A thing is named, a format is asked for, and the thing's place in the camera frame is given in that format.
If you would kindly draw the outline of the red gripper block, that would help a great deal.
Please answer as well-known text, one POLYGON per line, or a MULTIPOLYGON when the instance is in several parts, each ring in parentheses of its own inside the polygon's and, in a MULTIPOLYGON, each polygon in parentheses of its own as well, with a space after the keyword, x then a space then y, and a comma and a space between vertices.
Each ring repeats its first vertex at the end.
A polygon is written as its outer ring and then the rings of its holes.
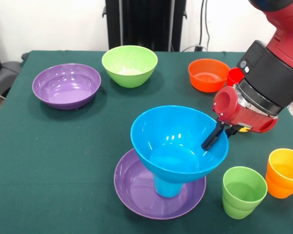
POLYGON ((227 137, 235 135, 242 127, 250 131, 266 133, 277 124, 277 116, 270 116, 249 102, 236 86, 219 90, 213 100, 213 111, 218 115, 216 126, 201 147, 208 151, 223 132, 224 123, 227 137))

